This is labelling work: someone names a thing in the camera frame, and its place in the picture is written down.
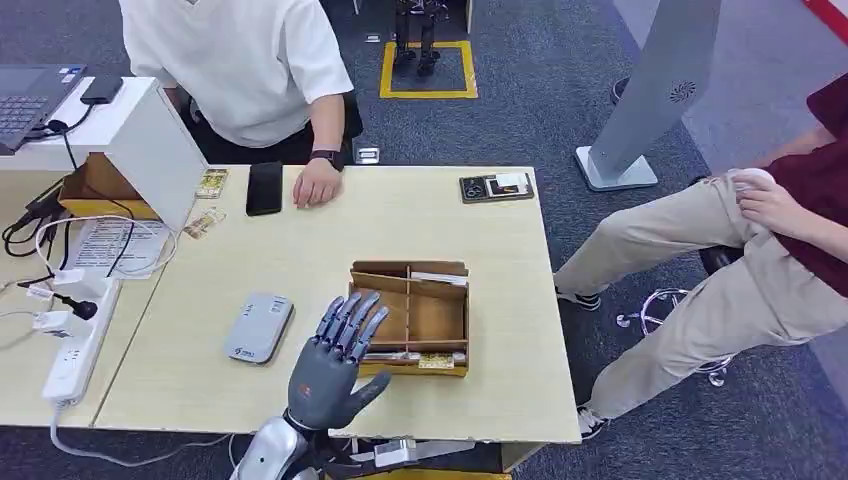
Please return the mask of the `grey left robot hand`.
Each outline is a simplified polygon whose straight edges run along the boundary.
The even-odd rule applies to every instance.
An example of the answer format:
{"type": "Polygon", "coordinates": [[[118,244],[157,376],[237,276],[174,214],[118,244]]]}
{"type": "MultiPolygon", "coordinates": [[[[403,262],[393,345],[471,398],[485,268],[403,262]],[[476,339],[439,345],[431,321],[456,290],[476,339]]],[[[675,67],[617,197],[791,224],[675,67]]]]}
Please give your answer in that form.
{"type": "Polygon", "coordinates": [[[377,291],[355,292],[327,307],[289,380],[285,418],[296,430],[342,429],[389,385],[391,373],[382,370],[354,388],[370,343],[388,317],[389,310],[379,307],[379,300],[377,291]]]}

